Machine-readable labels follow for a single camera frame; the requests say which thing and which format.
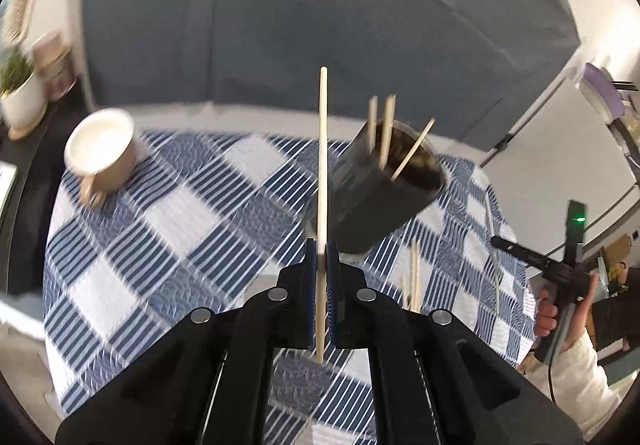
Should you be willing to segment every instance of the white plant pot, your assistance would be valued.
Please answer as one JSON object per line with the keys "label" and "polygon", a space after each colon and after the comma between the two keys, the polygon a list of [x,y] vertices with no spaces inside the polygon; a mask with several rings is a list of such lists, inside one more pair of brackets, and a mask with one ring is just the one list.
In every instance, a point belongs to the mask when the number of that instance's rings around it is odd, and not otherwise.
{"label": "white plant pot", "polygon": [[36,73],[32,73],[14,92],[2,95],[0,99],[2,117],[15,131],[29,130],[37,126],[46,105],[44,87]]}

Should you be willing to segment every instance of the blue and white checkered tablecloth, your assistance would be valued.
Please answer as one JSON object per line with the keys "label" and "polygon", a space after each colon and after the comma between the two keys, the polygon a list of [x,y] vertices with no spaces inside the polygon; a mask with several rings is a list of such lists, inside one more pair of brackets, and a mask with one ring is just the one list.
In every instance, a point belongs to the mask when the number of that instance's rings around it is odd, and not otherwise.
{"label": "blue and white checkered tablecloth", "polygon": [[[330,165],[347,145],[330,144]],[[238,307],[303,257],[300,218],[316,190],[317,141],[145,132],[139,149],[132,178],[100,212],[79,206],[78,181],[66,173],[52,213],[46,345],[67,414],[193,308]],[[360,266],[370,287],[399,300],[417,238],[422,312],[452,310],[515,365],[533,340],[534,299],[522,263],[502,253],[495,269],[487,226],[514,234],[479,167],[440,160],[443,194]],[[276,356],[265,443],[375,443],[366,351],[329,346],[325,356],[323,365],[309,352]]]}

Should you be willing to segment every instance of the round metal bolt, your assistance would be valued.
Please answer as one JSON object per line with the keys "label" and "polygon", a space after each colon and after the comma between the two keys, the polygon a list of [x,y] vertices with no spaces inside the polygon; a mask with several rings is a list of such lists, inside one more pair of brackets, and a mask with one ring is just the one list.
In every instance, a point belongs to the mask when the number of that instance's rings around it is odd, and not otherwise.
{"label": "round metal bolt", "polygon": [[362,288],[356,292],[356,297],[363,302],[371,302],[376,300],[376,292],[370,288]]}
{"label": "round metal bolt", "polygon": [[211,312],[206,308],[198,308],[191,312],[191,321],[196,324],[203,324],[204,322],[209,321],[210,318]]}
{"label": "round metal bolt", "polygon": [[284,288],[271,288],[269,290],[269,293],[267,294],[267,297],[269,297],[273,301],[278,302],[281,300],[285,300],[287,298],[287,295],[289,294]]}
{"label": "round metal bolt", "polygon": [[451,314],[444,310],[434,311],[431,317],[436,324],[440,324],[441,326],[446,326],[452,320]]}

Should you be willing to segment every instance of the mug handle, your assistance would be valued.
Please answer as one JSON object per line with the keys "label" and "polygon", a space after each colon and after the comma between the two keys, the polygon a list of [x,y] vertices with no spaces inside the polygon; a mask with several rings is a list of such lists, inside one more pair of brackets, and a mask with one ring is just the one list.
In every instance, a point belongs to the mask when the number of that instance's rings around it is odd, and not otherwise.
{"label": "mug handle", "polygon": [[80,202],[88,209],[99,209],[102,207],[107,194],[104,192],[94,192],[95,175],[85,176],[80,183]]}

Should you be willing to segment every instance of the beige mug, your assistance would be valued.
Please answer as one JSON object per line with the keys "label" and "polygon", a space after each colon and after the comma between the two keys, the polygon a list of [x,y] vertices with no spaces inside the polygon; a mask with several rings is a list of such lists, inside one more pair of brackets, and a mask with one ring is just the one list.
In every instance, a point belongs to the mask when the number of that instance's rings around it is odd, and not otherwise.
{"label": "beige mug", "polygon": [[80,179],[80,202],[102,207],[107,195],[122,187],[136,166],[133,118],[107,108],[78,124],[65,146],[65,163]]}

